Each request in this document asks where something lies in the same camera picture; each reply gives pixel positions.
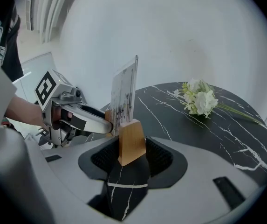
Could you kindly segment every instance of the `wooden block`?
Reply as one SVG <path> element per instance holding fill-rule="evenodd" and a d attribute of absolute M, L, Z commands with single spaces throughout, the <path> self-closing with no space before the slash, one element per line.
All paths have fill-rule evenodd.
<path fill-rule="evenodd" d="M 133 119 L 119 127 L 119 162 L 125 166 L 146 153 L 144 132 L 140 121 Z"/>
<path fill-rule="evenodd" d="M 107 120 L 107 121 L 109 121 L 109 122 L 111 122 L 110 121 L 110 112 L 111 112 L 111 110 L 106 110 L 104 112 L 104 119 Z M 111 133 L 107 133 L 106 134 L 106 137 L 112 137 Z"/>

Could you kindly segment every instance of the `black t-shirt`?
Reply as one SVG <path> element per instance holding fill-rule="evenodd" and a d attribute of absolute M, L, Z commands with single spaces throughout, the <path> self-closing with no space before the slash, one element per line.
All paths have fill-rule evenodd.
<path fill-rule="evenodd" d="M 12 82 L 23 76 L 16 43 L 20 25 L 13 2 L 0 18 L 0 67 Z"/>

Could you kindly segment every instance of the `black and white marker cube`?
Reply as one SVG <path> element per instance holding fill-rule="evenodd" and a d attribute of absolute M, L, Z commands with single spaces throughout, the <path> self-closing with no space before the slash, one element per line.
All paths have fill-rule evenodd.
<path fill-rule="evenodd" d="M 35 96 L 44 111 L 49 100 L 62 92 L 71 92 L 72 84 L 59 72 L 48 70 L 35 88 Z"/>

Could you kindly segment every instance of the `white flower bouquet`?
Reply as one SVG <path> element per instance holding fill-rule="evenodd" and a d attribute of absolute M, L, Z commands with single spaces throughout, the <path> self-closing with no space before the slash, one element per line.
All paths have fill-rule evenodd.
<path fill-rule="evenodd" d="M 207 118 L 214 108 L 220 108 L 237 113 L 261 124 L 257 119 L 254 119 L 241 111 L 228 105 L 218 103 L 213 87 L 203 80 L 191 79 L 190 82 L 183 83 L 182 89 L 178 91 L 178 94 L 179 93 L 184 94 L 183 98 L 186 102 L 182 101 L 181 103 L 185 105 L 184 109 L 188 109 L 190 114 L 205 115 Z"/>

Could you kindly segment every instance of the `round table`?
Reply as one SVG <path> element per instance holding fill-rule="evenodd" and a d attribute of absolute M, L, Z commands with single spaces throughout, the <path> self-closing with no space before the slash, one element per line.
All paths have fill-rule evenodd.
<path fill-rule="evenodd" d="M 259 125 L 235 113 L 214 109 L 205 116 L 190 115 L 180 103 L 182 96 L 174 91 L 182 83 L 166 83 L 145 87 L 136 91 L 133 118 L 141 122 L 145 136 L 169 139 L 182 144 L 211 151 L 251 177 L 256 186 L 267 183 L 267 127 L 258 113 L 233 93 L 215 88 L 219 102 L 242 111 L 263 124 Z M 103 138 L 91 134 L 86 141 Z M 116 162 L 108 179 L 110 204 L 113 217 L 122 220 L 146 198 L 149 174 L 137 166 L 141 157 L 122 167 Z M 140 188 L 126 188 L 141 185 Z"/>

